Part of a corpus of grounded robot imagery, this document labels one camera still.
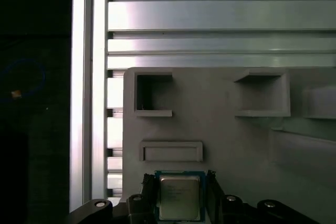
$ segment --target metal frame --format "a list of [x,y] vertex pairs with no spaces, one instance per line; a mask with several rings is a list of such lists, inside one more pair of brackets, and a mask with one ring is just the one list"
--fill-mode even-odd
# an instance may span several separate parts
[[91,199],[92,0],[72,6],[70,101],[70,211]]
[[[120,70],[335,67],[335,1],[73,0],[70,211],[91,198],[118,202],[121,195]],[[291,18],[282,18],[282,8]],[[113,39],[107,40],[108,30]]]
[[107,197],[107,0],[93,0],[92,199]]

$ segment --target screw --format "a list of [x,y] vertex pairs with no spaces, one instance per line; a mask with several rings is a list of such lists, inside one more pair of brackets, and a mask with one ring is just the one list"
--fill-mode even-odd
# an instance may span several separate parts
[[103,207],[105,206],[105,203],[104,202],[99,202],[96,204],[96,207]]
[[235,196],[227,196],[226,197],[228,201],[235,201],[236,197]]
[[265,202],[265,206],[266,207],[275,207],[275,204],[273,202],[268,201],[268,202]]

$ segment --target rectangular slot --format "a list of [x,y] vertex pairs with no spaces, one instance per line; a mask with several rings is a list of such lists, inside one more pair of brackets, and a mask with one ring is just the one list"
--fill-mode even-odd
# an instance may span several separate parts
[[122,148],[122,118],[107,118],[107,148]]
[[235,80],[236,116],[290,116],[288,74],[281,70],[248,70]]
[[166,94],[173,84],[171,72],[135,74],[136,116],[172,117]]
[[122,171],[122,157],[108,157],[107,158],[108,172],[121,172]]
[[122,148],[108,148],[107,156],[108,157],[122,157]]
[[123,107],[123,78],[107,79],[107,107]]
[[304,90],[303,112],[307,118],[336,119],[336,86]]
[[107,174],[107,188],[121,189],[122,188],[122,173],[108,173]]
[[156,162],[201,162],[203,161],[202,142],[161,142],[142,141],[140,160]]
[[107,197],[108,198],[121,198],[122,197],[122,189],[107,189]]

